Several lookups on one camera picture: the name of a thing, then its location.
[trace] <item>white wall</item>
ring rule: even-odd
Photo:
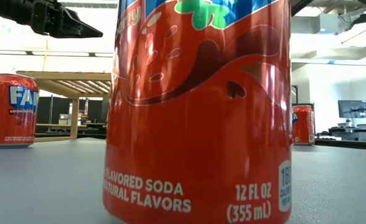
[[[293,72],[293,85],[299,86],[300,103],[314,102],[316,132],[328,131],[345,122],[338,100],[366,100],[366,67],[309,64]],[[363,123],[366,119],[355,119]]]

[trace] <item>robotic arm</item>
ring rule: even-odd
[[[0,16],[31,26],[40,35],[55,38],[102,37],[103,33],[82,22],[75,11],[57,0],[0,0]]]

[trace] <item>can label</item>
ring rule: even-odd
[[[32,144],[35,139],[38,88],[31,79],[0,76],[0,144]],[[9,80],[24,82],[11,85]]]
[[[311,107],[293,108],[293,143],[314,143],[314,112]]]
[[[283,223],[289,1],[120,1],[103,203],[127,223]]]

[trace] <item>gray table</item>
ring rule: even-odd
[[[101,202],[104,148],[79,139],[0,149],[0,223],[113,223]],[[289,223],[366,224],[366,150],[293,151]]]

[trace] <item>soda can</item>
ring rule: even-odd
[[[121,0],[103,203],[121,223],[284,223],[287,0]]]
[[[31,77],[0,74],[0,148],[34,143],[39,91]]]
[[[314,144],[314,112],[311,106],[293,107],[293,144]]]

